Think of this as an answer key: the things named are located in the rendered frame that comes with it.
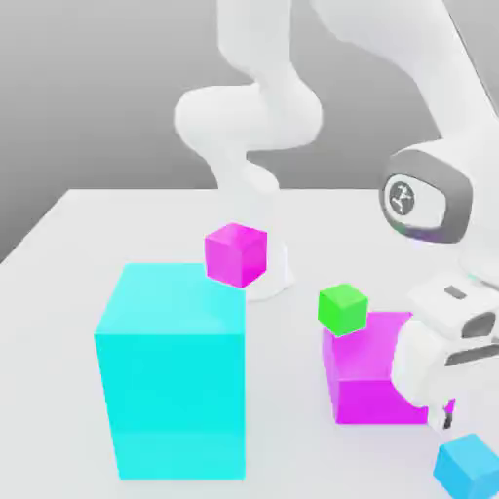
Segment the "large cyan box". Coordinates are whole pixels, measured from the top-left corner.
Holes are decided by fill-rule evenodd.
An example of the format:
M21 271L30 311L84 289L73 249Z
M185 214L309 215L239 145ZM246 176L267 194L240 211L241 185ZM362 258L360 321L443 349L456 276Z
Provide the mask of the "large cyan box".
M124 266L95 330L118 476L246 476L246 294L201 263Z

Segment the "small blue cube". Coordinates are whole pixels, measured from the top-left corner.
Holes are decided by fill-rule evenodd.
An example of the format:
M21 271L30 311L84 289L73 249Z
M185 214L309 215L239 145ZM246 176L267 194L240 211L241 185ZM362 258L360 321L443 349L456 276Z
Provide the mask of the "small blue cube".
M499 456L476 434L443 443L433 475L452 499L499 494Z

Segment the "small green cube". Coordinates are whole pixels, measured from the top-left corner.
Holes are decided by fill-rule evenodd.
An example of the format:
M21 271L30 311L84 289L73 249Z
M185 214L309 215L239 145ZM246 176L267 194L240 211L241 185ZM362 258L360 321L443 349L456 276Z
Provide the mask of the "small green cube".
M322 289L318 320L335 337L361 330L366 325L368 298L350 284Z

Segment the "large magenta box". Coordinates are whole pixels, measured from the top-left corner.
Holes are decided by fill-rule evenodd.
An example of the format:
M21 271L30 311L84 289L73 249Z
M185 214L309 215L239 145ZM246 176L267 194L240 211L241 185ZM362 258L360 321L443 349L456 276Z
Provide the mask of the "large magenta box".
M325 328L323 361L336 423L428 423L428 406L409 403L391 380L398 336L410 319L417 318L409 312L367 310L366 325L361 330L335 337ZM450 331L440 333L428 327L454 339Z

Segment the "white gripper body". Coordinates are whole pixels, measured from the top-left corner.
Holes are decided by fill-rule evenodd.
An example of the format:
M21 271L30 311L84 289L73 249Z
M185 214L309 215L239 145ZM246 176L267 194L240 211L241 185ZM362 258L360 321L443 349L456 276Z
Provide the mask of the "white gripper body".
M391 380L412 405L437 410L477 388L495 360L499 360L498 335L449 339L410 319L398 336Z

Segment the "small magenta cube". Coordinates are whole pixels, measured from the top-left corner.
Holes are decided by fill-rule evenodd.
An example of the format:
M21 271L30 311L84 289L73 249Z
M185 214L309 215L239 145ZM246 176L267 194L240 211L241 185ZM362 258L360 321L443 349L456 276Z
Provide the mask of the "small magenta cube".
M216 281L245 288L267 269L267 233L229 223L204 240L207 275Z

